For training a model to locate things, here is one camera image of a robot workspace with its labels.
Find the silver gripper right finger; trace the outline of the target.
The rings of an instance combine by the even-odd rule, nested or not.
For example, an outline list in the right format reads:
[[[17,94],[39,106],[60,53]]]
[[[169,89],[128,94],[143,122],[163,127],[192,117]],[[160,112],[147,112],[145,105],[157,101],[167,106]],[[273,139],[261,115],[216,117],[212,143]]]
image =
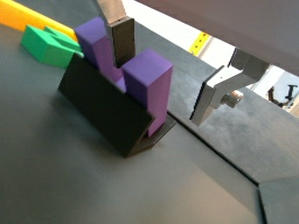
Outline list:
[[[227,104],[235,108],[243,98],[239,89],[256,83],[269,64],[240,49],[235,49],[228,65],[221,66],[201,83],[189,120],[200,126],[212,111]]]

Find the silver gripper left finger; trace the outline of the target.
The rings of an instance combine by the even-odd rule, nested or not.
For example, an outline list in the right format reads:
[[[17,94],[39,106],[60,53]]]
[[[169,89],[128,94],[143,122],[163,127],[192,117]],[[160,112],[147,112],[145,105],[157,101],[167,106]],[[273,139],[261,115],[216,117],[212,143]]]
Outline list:
[[[121,67],[136,56],[135,20],[127,15],[121,0],[92,1],[104,21],[115,66]]]

